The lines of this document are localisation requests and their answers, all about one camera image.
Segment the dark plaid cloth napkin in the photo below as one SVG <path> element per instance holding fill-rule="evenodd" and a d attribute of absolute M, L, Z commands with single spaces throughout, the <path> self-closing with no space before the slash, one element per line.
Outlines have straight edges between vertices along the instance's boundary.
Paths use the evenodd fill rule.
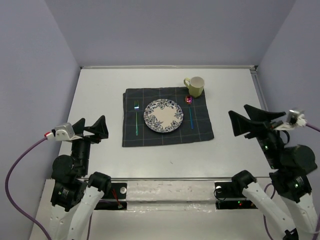
<path fill-rule="evenodd" d="M 123 93 L 123 126 L 122 146 L 154 147 L 165 145 L 189 144 L 205 142 L 214 139 L 212 123 L 206 103 L 206 95 L 202 94 L 192 100 L 191 111 L 194 128 L 191 129 L 189 106 L 185 97 L 189 94 L 186 87 L 161 87 L 161 88 L 128 88 Z M 144 110 L 152 101 L 169 99 L 176 102 L 184 113 L 180 127 L 169 133 L 158 133 L 144 122 Z M 134 102 L 138 100 L 138 136 L 136 136 L 136 112 Z"/>

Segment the iridescent fork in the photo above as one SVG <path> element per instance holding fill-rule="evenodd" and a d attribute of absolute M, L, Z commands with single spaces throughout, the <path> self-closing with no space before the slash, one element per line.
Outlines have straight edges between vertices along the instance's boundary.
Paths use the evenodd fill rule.
<path fill-rule="evenodd" d="M 138 112 L 140 110 L 139 101 L 134 101 L 134 110 L 135 110 L 135 135 L 139 135 L 139 126 L 138 126 Z"/>

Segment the iridescent spoon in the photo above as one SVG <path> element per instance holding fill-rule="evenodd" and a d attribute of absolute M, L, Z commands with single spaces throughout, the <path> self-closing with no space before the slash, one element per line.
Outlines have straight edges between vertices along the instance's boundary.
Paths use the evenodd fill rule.
<path fill-rule="evenodd" d="M 184 100 L 188 104 L 190 128 L 193 129 L 194 128 L 194 124 L 193 124 L 193 116 L 192 116 L 192 110 L 191 110 L 191 105 L 192 105 L 192 102 L 193 102 L 193 98 L 192 98 L 191 95 L 187 95 Z"/>

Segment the cream yellow mug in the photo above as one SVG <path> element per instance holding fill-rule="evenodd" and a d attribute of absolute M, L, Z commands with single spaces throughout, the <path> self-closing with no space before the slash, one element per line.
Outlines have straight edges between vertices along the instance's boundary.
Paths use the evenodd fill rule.
<path fill-rule="evenodd" d="M 198 98 L 201 96 L 205 86 L 205 80 L 203 78 L 199 76 L 185 78 L 183 80 L 183 83 L 187 87 L 189 94 L 193 98 Z"/>

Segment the blue floral plate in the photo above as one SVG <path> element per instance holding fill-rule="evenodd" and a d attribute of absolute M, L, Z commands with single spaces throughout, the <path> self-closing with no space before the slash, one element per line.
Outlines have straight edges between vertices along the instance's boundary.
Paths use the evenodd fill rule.
<path fill-rule="evenodd" d="M 157 133 L 170 133 L 182 124 L 184 113 L 173 100 L 160 98 L 149 103 L 143 112 L 144 123 Z"/>

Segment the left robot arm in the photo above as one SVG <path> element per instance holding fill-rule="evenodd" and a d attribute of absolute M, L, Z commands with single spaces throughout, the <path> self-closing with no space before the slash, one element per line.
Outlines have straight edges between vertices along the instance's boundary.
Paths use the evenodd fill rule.
<path fill-rule="evenodd" d="M 45 136 L 57 142 L 70 142 L 70 154 L 56 157 L 51 178 L 54 188 L 51 195 L 51 216 L 48 234 L 53 240 L 79 240 L 98 202 L 110 194 L 111 177 L 94 172 L 88 181 L 91 146 L 109 137 L 104 115 L 91 126 L 81 118 L 56 126 Z"/>

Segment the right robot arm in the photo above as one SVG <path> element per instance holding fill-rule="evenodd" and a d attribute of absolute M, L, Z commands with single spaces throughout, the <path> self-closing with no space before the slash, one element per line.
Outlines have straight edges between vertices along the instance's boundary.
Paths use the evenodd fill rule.
<path fill-rule="evenodd" d="M 308 125 L 304 112 L 269 112 L 244 105 L 248 117 L 230 110 L 234 136 L 257 139 L 273 172 L 269 173 L 274 190 L 285 203 L 289 215 L 283 212 L 260 187 L 247 170 L 231 178 L 230 190 L 235 196 L 245 196 L 273 224 L 283 240 L 318 240 L 320 217 L 317 215 L 312 187 L 307 175 L 317 169 L 313 150 L 306 145 L 287 147 L 280 133 L 286 135 L 297 127 Z"/>

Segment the aluminium table edge rail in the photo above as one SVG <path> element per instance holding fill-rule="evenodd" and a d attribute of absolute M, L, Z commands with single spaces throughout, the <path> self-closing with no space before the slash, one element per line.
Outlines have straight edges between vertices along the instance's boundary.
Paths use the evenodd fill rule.
<path fill-rule="evenodd" d="M 99 69 L 245 69 L 255 71 L 255 65 L 123 65 L 123 66 L 81 66 L 81 70 Z"/>

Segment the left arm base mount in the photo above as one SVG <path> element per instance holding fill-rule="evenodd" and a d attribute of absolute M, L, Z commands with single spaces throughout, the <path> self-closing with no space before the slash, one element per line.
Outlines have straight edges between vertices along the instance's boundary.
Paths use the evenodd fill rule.
<path fill-rule="evenodd" d="M 126 182 L 113 182 L 111 190 L 99 200 L 95 207 L 97 211 L 122 211 L 127 209 L 127 190 Z"/>

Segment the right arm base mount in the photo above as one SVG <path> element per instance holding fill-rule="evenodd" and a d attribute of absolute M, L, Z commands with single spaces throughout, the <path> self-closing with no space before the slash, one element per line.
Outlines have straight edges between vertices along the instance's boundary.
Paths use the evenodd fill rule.
<path fill-rule="evenodd" d="M 241 193 L 235 192 L 232 182 L 222 181 L 214 183 L 213 195 L 216 210 L 253 210 L 256 205 Z"/>

